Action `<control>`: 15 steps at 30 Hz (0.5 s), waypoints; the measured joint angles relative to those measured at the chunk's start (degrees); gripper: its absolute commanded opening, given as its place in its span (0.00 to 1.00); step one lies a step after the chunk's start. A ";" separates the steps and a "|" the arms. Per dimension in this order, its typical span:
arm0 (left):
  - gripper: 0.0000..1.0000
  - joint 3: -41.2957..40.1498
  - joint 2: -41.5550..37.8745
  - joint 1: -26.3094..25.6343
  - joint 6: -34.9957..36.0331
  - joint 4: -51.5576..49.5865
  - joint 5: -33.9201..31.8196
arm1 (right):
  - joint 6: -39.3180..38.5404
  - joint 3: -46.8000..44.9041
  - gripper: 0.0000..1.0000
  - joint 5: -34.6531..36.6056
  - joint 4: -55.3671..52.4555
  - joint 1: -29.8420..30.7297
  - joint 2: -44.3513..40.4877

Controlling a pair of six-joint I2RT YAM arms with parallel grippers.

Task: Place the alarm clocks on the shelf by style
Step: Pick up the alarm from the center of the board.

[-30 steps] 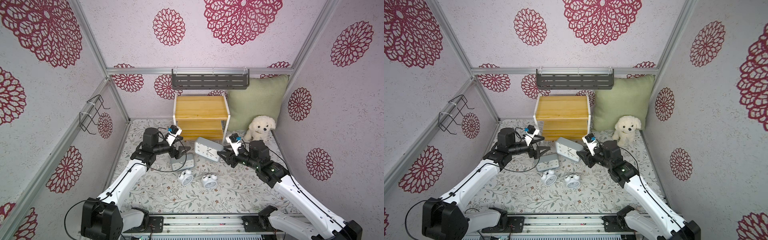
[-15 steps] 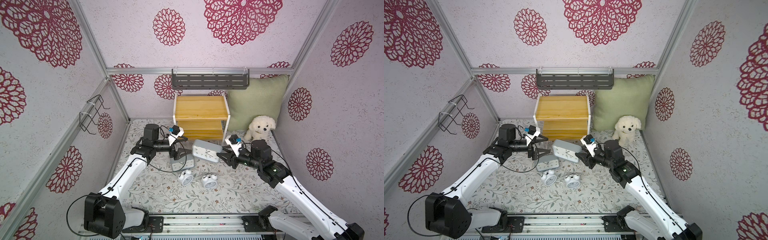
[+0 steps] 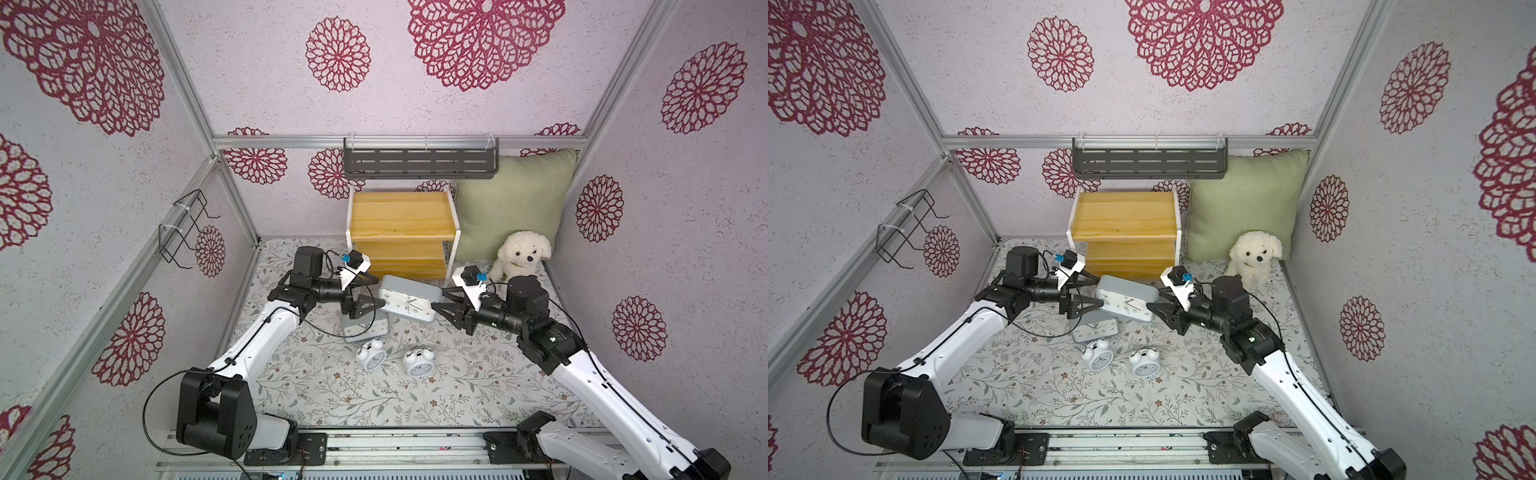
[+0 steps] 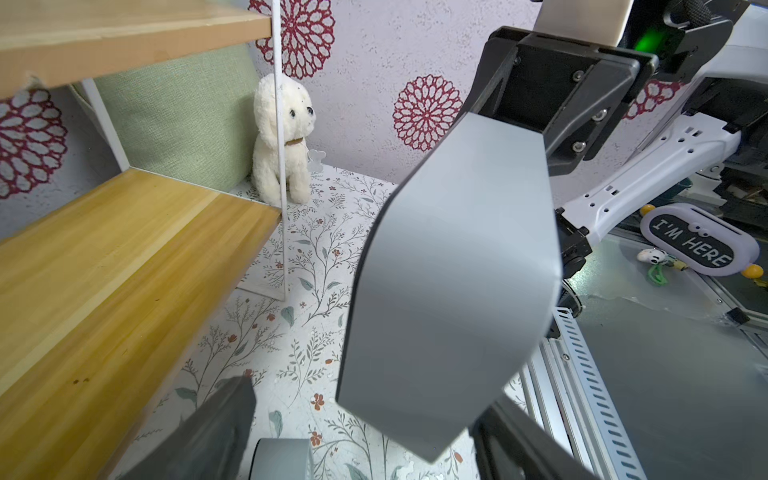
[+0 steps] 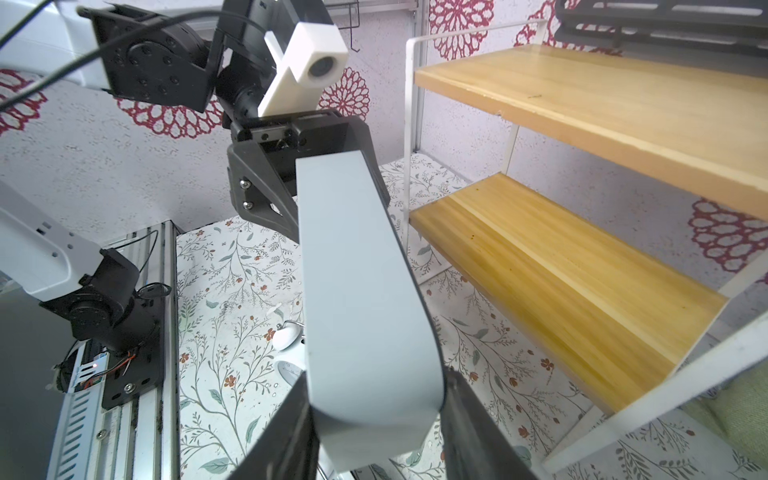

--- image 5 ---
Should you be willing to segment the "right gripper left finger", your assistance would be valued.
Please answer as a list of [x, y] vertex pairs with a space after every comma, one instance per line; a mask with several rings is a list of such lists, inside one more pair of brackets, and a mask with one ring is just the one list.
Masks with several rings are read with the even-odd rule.
[[315, 479], [319, 447], [303, 372], [229, 479]]

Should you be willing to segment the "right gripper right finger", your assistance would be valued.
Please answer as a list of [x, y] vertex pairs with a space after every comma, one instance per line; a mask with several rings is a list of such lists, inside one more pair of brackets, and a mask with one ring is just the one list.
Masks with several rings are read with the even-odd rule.
[[440, 410], [446, 478], [529, 479], [531, 467], [518, 456], [461, 373], [447, 369]]

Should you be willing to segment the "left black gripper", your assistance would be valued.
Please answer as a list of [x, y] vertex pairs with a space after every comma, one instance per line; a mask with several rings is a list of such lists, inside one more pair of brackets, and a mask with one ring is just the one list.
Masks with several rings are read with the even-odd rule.
[[299, 241], [296, 160], [358, 151], [385, 206], [390, 194], [376, 161], [368, 125], [334, 109], [265, 118], [226, 118], [230, 197], [239, 216]]

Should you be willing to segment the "grey square alarm clock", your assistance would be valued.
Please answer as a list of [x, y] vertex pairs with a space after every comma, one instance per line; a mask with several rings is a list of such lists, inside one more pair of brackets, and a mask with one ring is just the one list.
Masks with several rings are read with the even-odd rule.
[[351, 471], [421, 447], [442, 358], [361, 153], [301, 158], [296, 175], [309, 401], [332, 464]]

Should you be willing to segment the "yellow wooden two-tier shelf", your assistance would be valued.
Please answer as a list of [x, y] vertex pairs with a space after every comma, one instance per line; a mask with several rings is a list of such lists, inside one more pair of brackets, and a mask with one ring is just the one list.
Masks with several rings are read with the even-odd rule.
[[[422, 66], [408, 40], [405, 121], [423, 88], [650, 178], [767, 216], [767, 82], [535, 41]], [[419, 209], [418, 230], [573, 377], [593, 408], [543, 460], [558, 472], [763, 361], [759, 316], [696, 359], [757, 257], [718, 290], [663, 265], [506, 171]]]

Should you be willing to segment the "white twin-bell alarm clock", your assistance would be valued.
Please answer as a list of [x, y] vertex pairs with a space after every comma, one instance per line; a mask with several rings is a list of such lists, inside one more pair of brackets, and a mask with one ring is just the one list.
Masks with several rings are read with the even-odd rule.
[[273, 328], [274, 366], [280, 377], [291, 387], [306, 370], [304, 322], [288, 308], [278, 304], [268, 311], [278, 322]]

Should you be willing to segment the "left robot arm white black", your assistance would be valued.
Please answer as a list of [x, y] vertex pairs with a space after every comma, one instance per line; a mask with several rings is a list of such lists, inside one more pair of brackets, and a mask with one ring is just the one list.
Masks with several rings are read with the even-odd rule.
[[[226, 1], [178, 16], [105, 1], [5, 1], [1, 25], [4, 128], [33, 122], [60, 81], [96, 100], [70, 105], [58, 130], [73, 161], [49, 162], [44, 186], [56, 204], [77, 195], [132, 224], [142, 207], [163, 209], [150, 194], [159, 185], [194, 213], [212, 177], [196, 160], [206, 141], [228, 141], [231, 201], [247, 236], [217, 246], [203, 229], [188, 251], [208, 261], [203, 275], [233, 305], [264, 303], [271, 281], [295, 278], [287, 249], [299, 239], [298, 160], [356, 152], [390, 199], [364, 120], [322, 105], [348, 51], [321, 1]], [[263, 244], [250, 237], [259, 228], [270, 231]], [[160, 384], [170, 355], [171, 285], [141, 285], [146, 264], [125, 250], [79, 235], [2, 181], [1, 270], [75, 338], [113, 356], [75, 386], [103, 384], [107, 409]]]

